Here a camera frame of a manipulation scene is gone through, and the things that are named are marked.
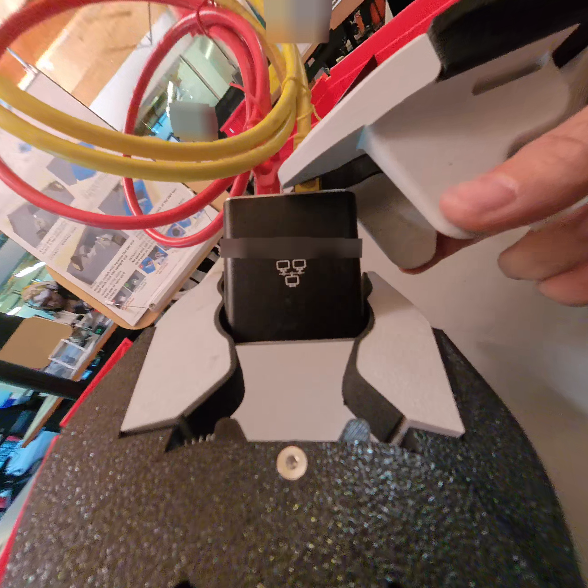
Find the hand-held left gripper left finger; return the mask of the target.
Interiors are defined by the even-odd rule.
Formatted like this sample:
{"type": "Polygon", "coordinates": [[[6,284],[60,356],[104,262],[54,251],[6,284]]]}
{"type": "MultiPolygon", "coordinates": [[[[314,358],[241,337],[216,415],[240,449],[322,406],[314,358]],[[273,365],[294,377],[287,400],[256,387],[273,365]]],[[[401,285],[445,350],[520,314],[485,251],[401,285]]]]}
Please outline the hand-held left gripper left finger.
{"type": "Polygon", "coordinates": [[[130,397],[121,435],[170,428],[205,440],[245,397],[236,346],[223,318],[223,271],[209,271],[160,319],[130,397]]]}

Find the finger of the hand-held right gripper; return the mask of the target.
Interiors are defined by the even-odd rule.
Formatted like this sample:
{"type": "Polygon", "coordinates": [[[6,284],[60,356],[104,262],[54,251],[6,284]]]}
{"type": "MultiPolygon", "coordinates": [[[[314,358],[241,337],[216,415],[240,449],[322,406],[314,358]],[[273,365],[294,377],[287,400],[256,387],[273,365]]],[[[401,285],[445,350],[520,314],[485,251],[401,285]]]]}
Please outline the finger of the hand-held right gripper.
{"type": "Polygon", "coordinates": [[[369,155],[439,233],[474,233],[441,214],[450,187],[490,171],[587,103],[587,48],[566,64],[554,33],[441,80],[422,34],[386,59],[310,131],[282,164],[283,187],[369,155]]]}
{"type": "Polygon", "coordinates": [[[388,259],[402,269],[432,260],[437,231],[383,173],[355,186],[357,219],[388,259]]]}

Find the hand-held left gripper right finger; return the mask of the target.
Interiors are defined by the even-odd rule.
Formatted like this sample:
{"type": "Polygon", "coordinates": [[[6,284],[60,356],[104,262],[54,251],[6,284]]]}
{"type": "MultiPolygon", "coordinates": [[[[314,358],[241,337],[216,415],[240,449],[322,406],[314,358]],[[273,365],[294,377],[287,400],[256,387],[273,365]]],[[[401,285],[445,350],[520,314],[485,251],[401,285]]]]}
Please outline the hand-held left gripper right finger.
{"type": "Polygon", "coordinates": [[[344,404],[382,443],[399,445],[410,429],[461,437],[465,426],[429,322],[376,272],[363,277],[369,316],[343,375],[344,404]]]}

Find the black port adapter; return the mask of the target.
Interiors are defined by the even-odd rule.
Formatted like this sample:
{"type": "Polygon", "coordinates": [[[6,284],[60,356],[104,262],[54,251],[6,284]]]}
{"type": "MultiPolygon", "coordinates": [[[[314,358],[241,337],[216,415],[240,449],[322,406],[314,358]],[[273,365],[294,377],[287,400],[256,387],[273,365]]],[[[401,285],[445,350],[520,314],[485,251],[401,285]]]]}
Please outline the black port adapter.
{"type": "Polygon", "coordinates": [[[365,327],[353,192],[229,198],[220,252],[236,342],[349,339],[365,327]]]}

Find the person's right hand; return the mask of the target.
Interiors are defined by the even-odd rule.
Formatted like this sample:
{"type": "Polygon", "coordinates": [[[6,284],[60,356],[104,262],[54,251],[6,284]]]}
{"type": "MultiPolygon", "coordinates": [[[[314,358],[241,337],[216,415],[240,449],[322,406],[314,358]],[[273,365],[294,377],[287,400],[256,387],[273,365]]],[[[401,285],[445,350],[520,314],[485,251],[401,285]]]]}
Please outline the person's right hand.
{"type": "Polygon", "coordinates": [[[490,172],[446,190],[443,216],[473,239],[437,236],[430,261],[401,272],[417,275],[461,249],[521,227],[538,225],[498,260],[508,278],[534,283],[550,300],[587,306],[587,107],[526,144],[490,172]]]}

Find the red plastic bin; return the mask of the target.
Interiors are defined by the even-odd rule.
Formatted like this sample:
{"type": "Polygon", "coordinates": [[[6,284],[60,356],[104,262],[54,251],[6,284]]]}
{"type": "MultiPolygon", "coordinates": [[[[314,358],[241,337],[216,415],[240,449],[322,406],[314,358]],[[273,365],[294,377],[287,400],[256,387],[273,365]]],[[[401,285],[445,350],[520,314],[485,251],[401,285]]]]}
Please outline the red plastic bin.
{"type": "Polygon", "coordinates": [[[1,445],[1,518],[14,504],[19,505],[19,497],[36,476],[52,443],[70,420],[70,414],[81,406],[131,346],[132,342],[124,339],[90,381],[82,396],[77,401],[63,401],[65,408],[56,411],[55,430],[45,426],[28,447],[11,440],[1,445]]]}
{"type": "Polygon", "coordinates": [[[312,127],[387,58],[427,33],[456,1],[239,1],[274,41],[296,44],[311,93],[312,127]]]}

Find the black pole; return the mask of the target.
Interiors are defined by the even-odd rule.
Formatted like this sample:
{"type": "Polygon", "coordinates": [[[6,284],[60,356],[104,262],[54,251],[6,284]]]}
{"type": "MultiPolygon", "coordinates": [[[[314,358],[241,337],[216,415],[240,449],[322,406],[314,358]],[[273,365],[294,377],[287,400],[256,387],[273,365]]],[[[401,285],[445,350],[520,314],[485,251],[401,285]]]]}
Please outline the black pole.
{"type": "Polygon", "coordinates": [[[1,383],[70,401],[77,401],[88,387],[88,383],[84,381],[61,378],[3,360],[1,360],[1,383]]]}

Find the printed instruction sheet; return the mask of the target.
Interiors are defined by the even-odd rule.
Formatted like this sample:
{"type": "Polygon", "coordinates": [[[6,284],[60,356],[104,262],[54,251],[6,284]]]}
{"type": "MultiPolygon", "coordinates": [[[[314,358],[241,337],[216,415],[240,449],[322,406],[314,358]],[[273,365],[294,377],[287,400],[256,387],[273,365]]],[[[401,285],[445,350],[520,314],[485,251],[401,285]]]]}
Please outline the printed instruction sheet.
{"type": "MultiPolygon", "coordinates": [[[[1,130],[1,162],[55,202],[127,216],[121,178],[73,164],[1,130]]],[[[1,181],[1,231],[56,280],[120,326],[152,324],[215,247],[220,234],[188,248],[159,245],[144,231],[85,226],[42,210],[1,181]]]]}

